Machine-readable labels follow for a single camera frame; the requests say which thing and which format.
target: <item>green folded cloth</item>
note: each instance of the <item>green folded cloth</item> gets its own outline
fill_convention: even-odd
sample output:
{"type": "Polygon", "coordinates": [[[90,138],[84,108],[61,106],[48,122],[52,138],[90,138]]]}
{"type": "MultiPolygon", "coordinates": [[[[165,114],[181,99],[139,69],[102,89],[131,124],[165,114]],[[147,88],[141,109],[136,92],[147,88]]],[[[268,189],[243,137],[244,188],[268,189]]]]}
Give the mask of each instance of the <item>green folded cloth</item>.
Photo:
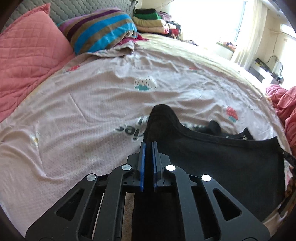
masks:
{"type": "Polygon", "coordinates": [[[135,17],[144,19],[144,20],[154,20],[154,19],[161,19],[161,17],[155,12],[150,14],[134,14],[135,17]]]}

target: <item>striped pillow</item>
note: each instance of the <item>striped pillow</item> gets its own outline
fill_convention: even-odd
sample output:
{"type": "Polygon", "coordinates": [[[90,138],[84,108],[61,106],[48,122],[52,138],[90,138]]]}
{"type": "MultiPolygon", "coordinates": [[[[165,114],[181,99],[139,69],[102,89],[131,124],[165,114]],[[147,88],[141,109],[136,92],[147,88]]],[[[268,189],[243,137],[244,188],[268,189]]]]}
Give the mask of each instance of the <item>striped pillow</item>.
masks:
{"type": "Polygon", "coordinates": [[[133,20],[119,8],[100,9],[58,24],[75,53],[109,49],[123,38],[138,36],[133,20]]]}

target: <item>pink pillow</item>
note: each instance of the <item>pink pillow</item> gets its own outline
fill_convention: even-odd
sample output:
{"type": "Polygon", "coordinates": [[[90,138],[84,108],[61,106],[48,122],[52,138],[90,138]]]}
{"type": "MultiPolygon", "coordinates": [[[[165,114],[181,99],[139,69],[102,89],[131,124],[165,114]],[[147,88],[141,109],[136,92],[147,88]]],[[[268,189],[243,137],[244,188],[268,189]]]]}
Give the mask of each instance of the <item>pink pillow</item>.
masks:
{"type": "Polygon", "coordinates": [[[25,13],[0,34],[0,122],[51,74],[75,57],[49,17],[50,4],[25,13]]]}

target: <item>white curtain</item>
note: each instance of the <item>white curtain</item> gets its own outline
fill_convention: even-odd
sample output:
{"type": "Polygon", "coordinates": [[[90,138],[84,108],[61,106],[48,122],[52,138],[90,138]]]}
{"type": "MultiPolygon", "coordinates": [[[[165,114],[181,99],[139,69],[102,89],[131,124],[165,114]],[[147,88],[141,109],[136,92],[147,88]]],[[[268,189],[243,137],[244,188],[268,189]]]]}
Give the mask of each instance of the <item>white curtain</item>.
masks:
{"type": "Polygon", "coordinates": [[[267,7],[260,0],[250,0],[246,4],[242,32],[237,40],[237,48],[231,61],[249,70],[262,39],[266,22],[267,7]]]}

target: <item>pink quilt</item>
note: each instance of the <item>pink quilt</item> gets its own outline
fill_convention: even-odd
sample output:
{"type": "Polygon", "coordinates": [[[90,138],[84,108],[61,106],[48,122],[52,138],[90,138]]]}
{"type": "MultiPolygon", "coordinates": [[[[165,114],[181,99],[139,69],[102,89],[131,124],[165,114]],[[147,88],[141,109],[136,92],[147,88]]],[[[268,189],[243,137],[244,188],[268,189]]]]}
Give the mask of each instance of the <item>pink quilt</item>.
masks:
{"type": "Polygon", "coordinates": [[[44,4],[25,13],[0,34],[0,122],[75,57],[49,8],[44,4]]]}
{"type": "Polygon", "coordinates": [[[296,86],[286,90],[279,85],[271,85],[266,88],[266,93],[285,127],[292,153],[296,156],[296,86]]]}

